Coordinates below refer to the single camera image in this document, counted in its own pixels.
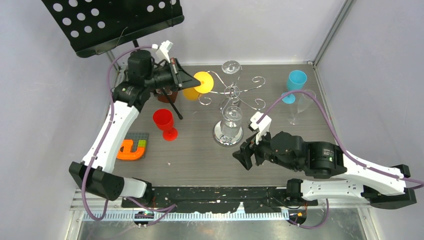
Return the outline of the yellow wine glass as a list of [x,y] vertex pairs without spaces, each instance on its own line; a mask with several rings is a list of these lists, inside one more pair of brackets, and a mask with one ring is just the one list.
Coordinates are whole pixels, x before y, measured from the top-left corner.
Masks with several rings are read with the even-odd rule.
[[182,91],[183,96],[190,101],[195,101],[200,95],[209,93],[215,84],[212,75],[206,71],[195,73],[194,78],[200,82],[200,85]]

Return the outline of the chrome wine glass rack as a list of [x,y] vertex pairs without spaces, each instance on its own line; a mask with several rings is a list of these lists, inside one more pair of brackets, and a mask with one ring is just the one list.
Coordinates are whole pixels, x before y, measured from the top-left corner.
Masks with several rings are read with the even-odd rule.
[[251,106],[241,99],[240,95],[242,93],[259,89],[266,83],[266,79],[262,76],[255,76],[251,81],[258,84],[258,86],[241,90],[236,82],[232,82],[229,85],[225,85],[225,89],[222,92],[212,91],[213,94],[225,96],[225,99],[218,107],[222,119],[214,125],[212,132],[215,142],[223,147],[233,147],[240,143],[243,138],[243,111],[240,108],[241,104],[256,111],[262,110],[266,106],[266,102],[261,98],[254,100],[256,106]]

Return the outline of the red wine glass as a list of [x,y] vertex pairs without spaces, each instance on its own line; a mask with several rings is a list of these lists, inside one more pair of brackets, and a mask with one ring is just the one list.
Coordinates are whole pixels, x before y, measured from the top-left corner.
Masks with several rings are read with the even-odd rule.
[[178,137],[178,131],[174,128],[174,117],[170,110],[158,109],[154,112],[152,119],[158,129],[162,131],[162,137],[166,141],[174,141]]

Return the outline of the blue wine glass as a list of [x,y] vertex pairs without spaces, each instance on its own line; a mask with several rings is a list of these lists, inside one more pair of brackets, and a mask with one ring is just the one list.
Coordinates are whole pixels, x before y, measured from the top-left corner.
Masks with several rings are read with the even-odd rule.
[[[303,88],[304,84],[307,82],[307,75],[301,70],[293,70],[288,75],[288,80],[286,82],[287,90],[300,90]],[[285,104],[293,104],[296,101],[296,96],[294,93],[289,94],[281,100]]]

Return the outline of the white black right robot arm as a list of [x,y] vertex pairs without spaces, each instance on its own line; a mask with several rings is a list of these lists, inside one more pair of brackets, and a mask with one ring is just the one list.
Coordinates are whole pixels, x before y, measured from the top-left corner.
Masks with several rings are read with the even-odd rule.
[[325,141],[304,141],[302,137],[279,132],[253,135],[232,156],[246,170],[265,161],[293,172],[303,172],[310,180],[289,179],[284,198],[291,205],[320,199],[350,199],[368,202],[372,207],[396,210],[417,203],[413,189],[406,186],[407,165],[378,166],[357,158],[352,161],[341,148]]

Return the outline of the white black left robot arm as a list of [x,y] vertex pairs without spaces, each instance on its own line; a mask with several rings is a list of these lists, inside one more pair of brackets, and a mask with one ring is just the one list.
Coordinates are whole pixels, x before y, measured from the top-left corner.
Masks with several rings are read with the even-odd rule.
[[116,86],[106,120],[90,150],[80,162],[72,162],[69,173],[81,190],[114,201],[134,197],[141,207],[153,202],[150,185],[141,179],[114,175],[118,151],[130,126],[157,90],[181,91],[201,85],[176,58],[156,62],[148,50],[138,49],[127,60],[127,80]]

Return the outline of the clear ribbed wine glass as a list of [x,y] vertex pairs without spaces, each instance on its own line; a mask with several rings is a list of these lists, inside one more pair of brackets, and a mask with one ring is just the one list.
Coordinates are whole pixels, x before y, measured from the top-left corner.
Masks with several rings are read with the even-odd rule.
[[241,129],[242,109],[236,105],[228,106],[223,110],[222,116],[220,124],[222,134],[228,138],[235,137]]

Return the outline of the brown wooden metronome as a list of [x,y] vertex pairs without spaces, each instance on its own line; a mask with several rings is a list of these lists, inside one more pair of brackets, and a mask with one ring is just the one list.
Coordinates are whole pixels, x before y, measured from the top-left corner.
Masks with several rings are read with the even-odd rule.
[[175,103],[178,91],[172,91],[170,88],[158,88],[155,90],[154,94],[159,102],[162,103]]

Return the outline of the grey building baseplate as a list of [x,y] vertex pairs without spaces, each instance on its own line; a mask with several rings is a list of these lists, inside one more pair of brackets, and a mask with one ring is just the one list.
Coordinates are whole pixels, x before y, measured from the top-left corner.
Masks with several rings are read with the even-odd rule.
[[[146,151],[147,151],[147,142],[149,139],[149,133],[147,132],[132,132],[128,133],[125,137],[125,140],[131,140],[131,147],[129,149],[128,153],[128,160],[135,161],[140,158],[144,158]],[[146,140],[146,147],[145,148],[138,148],[138,141],[139,140]]]

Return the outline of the lime green building brick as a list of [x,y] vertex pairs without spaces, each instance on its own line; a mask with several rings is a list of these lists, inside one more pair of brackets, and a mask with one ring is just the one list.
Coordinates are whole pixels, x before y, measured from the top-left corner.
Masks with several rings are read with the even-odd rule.
[[138,148],[145,148],[147,145],[147,141],[145,139],[140,139],[137,143]]

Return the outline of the orange curved toy tube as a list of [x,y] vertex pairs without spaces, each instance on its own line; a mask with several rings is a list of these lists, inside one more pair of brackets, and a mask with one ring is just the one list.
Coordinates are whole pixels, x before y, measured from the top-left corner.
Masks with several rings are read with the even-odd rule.
[[118,150],[116,158],[119,159],[119,160],[122,160],[122,161],[129,161],[129,162],[135,161],[135,160],[128,160],[127,159],[129,149],[131,148],[131,146],[132,146],[132,141],[124,139],[119,150]]

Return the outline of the black music stand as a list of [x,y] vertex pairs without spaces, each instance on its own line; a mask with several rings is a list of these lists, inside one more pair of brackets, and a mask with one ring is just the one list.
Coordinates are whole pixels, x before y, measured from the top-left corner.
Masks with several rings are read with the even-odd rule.
[[[110,51],[117,46],[176,26],[184,21],[178,0],[46,0],[44,5],[80,58]],[[152,44],[126,52],[151,52]]]

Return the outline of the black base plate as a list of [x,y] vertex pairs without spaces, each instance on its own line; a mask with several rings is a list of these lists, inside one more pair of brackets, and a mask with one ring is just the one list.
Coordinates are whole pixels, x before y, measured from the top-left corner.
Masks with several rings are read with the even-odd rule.
[[315,207],[317,200],[290,196],[277,186],[150,186],[140,198],[123,194],[123,208],[139,204],[149,208],[176,205],[175,213],[234,213],[243,206],[246,213],[277,213],[282,207]]

